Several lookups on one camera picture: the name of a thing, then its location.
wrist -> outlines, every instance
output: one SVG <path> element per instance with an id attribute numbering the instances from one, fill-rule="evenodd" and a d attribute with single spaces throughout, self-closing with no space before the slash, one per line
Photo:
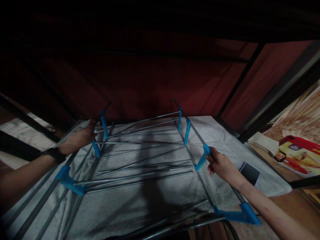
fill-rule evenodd
<path id="1" fill-rule="evenodd" d="M 60 153 L 63 155 L 70 155 L 71 153 L 75 152 L 71 147 L 70 144 L 62 143 L 60 146 L 57 147 Z"/>

phone screen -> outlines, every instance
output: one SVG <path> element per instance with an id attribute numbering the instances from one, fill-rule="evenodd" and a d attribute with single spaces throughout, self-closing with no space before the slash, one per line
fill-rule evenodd
<path id="1" fill-rule="evenodd" d="M 240 172 L 253 186 L 256 185 L 260 175 L 260 172 L 257 169 L 245 162 L 242 165 Z"/>

black wristband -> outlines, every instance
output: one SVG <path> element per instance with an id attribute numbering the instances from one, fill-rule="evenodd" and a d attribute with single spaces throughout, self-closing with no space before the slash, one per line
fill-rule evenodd
<path id="1" fill-rule="evenodd" d="M 42 155 L 50 155 L 60 164 L 66 160 L 66 155 L 62 154 L 57 148 L 49 148 L 47 151 L 43 152 Z"/>

red box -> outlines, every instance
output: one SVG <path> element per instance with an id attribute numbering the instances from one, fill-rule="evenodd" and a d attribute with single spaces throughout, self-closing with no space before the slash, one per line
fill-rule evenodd
<path id="1" fill-rule="evenodd" d="M 302 177 L 320 175 L 320 146 L 303 138 L 286 136 L 281 139 L 274 158 Z"/>

blue plastic clip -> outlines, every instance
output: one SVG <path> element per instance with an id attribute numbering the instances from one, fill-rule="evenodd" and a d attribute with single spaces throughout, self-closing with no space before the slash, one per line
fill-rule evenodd
<path id="1" fill-rule="evenodd" d="M 76 182 L 72 177 L 69 176 L 70 166 L 63 166 L 55 179 L 60 180 L 60 183 L 63 184 L 66 188 L 69 188 L 71 191 L 78 195 L 84 195 L 86 193 L 86 186 L 74 186 L 73 184 Z"/>
<path id="2" fill-rule="evenodd" d="M 101 111 L 101 123 L 102 123 L 102 127 L 103 129 L 107 130 L 107 120 L 106 120 L 106 109 L 103 109 Z M 108 140 L 108 131 L 104 131 L 104 138 L 107 141 Z"/>
<path id="3" fill-rule="evenodd" d="M 179 106 L 179 126 L 178 126 L 178 131 L 181 132 L 181 117 L 182 117 L 182 108 Z"/>
<path id="4" fill-rule="evenodd" d="M 191 121 L 189 120 L 189 118 L 186 118 L 187 119 L 187 130 L 186 130 L 186 135 L 184 137 L 184 145 L 186 146 L 187 143 L 188 143 L 188 138 L 189 138 L 189 133 L 190 133 L 190 128 L 191 128 Z"/>
<path id="5" fill-rule="evenodd" d="M 228 221 L 243 222 L 254 225 L 262 224 L 248 203 L 241 203 L 240 208 L 241 212 L 220 211 L 216 206 L 213 207 L 213 210 L 218 216 L 223 215 Z"/>
<path id="6" fill-rule="evenodd" d="M 207 160 L 206 155 L 210 154 L 210 148 L 207 144 L 203 145 L 203 150 L 204 150 L 204 154 L 200 158 L 198 164 L 194 166 L 194 168 L 196 169 L 197 172 L 202 168 L 202 166 L 206 162 L 206 160 Z"/>
<path id="7" fill-rule="evenodd" d="M 100 149 L 99 149 L 98 144 L 96 143 L 96 139 L 94 139 L 94 140 L 92 141 L 92 147 L 93 147 L 94 152 L 96 153 L 96 156 L 97 156 L 97 157 L 101 157 L 101 155 L 100 155 Z"/>

